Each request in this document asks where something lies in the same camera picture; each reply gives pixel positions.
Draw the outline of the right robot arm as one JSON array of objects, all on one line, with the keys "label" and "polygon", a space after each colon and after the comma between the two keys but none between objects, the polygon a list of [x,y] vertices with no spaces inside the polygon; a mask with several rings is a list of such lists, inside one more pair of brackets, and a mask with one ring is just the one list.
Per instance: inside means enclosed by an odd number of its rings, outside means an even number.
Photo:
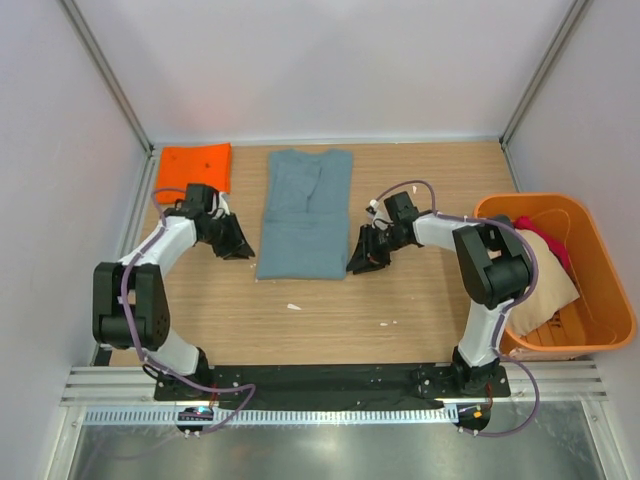
[{"label": "right robot arm", "polygon": [[[380,204],[386,212],[380,212]],[[391,254],[409,245],[436,246],[456,254],[470,310],[454,348],[449,380],[459,394],[486,390],[500,364],[499,342],[510,310],[537,282],[537,260],[508,219],[473,219],[419,211],[406,192],[372,200],[370,222],[359,229],[346,270],[354,275],[378,271]]]}]

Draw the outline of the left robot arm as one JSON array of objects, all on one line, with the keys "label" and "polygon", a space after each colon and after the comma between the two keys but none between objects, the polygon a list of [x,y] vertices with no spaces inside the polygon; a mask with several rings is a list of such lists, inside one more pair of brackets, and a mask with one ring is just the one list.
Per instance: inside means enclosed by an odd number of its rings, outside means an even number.
[{"label": "left robot arm", "polygon": [[130,253],[94,270],[92,333],[101,345],[134,350],[158,381],[177,381],[186,397],[199,400],[218,390],[203,349],[171,326],[165,277],[198,244],[210,246],[222,260],[248,260],[255,253],[229,208],[227,193],[197,183],[158,191],[181,197],[166,209],[154,200],[154,230]]}]

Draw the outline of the blue grey t shirt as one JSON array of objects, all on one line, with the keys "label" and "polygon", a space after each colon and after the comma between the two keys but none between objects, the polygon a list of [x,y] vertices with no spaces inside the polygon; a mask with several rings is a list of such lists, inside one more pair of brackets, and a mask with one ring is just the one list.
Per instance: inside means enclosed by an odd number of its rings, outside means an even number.
[{"label": "blue grey t shirt", "polygon": [[269,154],[268,168],[256,278],[344,279],[352,153],[279,150]]}]

